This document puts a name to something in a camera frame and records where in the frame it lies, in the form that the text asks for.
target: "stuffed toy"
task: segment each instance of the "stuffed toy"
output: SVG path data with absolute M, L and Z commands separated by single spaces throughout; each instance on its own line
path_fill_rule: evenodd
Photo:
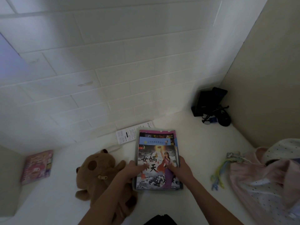
M 115 167 L 115 159 L 106 149 L 90 155 L 76 169 L 76 184 L 81 190 L 76 192 L 75 197 L 83 201 L 91 200 L 90 206 L 92 206 L 107 189 L 116 174 L 125 166 L 126 162 L 122 160 Z M 112 224 L 121 224 L 131 214 L 136 203 L 137 193 L 132 190 L 132 185 L 127 183 L 114 213 Z

